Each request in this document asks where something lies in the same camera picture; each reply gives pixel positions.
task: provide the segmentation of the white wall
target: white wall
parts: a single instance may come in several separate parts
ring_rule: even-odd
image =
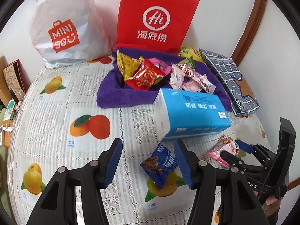
[[[300,40],[278,9],[268,0],[258,32],[239,66],[260,103],[257,116],[273,151],[278,146],[279,117],[289,119],[298,137],[290,166],[289,181],[300,177]],[[287,192],[278,214],[278,225],[291,211],[300,186]]]
[[[20,59],[29,83],[43,67],[42,57],[33,48],[28,33],[25,14],[31,9],[30,2],[26,0],[17,9],[0,34],[0,56],[4,55],[7,62]],[[95,3],[115,41],[120,0],[95,0]],[[230,56],[243,33],[253,3],[254,0],[200,0],[185,43]]]

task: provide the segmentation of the red paper bag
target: red paper bag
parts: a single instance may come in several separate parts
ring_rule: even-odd
[[[121,0],[118,47],[177,53],[200,0]]]

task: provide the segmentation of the metal screw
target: metal screw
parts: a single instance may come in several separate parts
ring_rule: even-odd
[[[239,169],[237,168],[237,167],[232,167],[231,168],[231,171],[233,172],[233,173],[237,173],[238,171],[239,171]]]
[[[90,165],[91,165],[92,167],[97,166],[97,165],[98,165],[98,161],[93,160],[93,161],[90,162]]]
[[[66,170],[66,167],[61,166],[60,168],[58,168],[58,172],[59,173],[63,173]]]
[[[199,164],[200,166],[206,166],[206,165],[207,165],[207,162],[206,162],[205,160],[200,160],[200,161],[198,162],[198,164]]]

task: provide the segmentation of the purple towel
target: purple towel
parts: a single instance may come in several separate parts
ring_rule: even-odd
[[[158,58],[168,65],[178,63],[184,58],[165,52],[155,52],[142,49],[133,49],[121,47],[118,50],[131,58]],[[116,58],[117,49],[112,52],[112,56]],[[217,95],[225,109],[232,111],[231,100],[225,93],[223,86],[209,70],[209,68],[200,62],[195,61],[196,71],[200,74],[206,74],[207,79],[216,86],[214,94]],[[171,74],[165,76],[157,85],[152,86],[149,91],[134,90],[125,84],[122,74],[120,73],[116,60],[113,62],[114,69],[102,81],[98,93],[97,104],[102,108],[113,107],[133,107],[141,104],[152,104],[158,95],[160,88],[171,88],[169,81]]]

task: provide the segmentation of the blue snack packet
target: blue snack packet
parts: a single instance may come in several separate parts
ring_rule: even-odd
[[[178,166],[178,163],[176,157],[163,144],[159,143],[151,157],[143,161],[140,166],[161,189],[170,172]]]

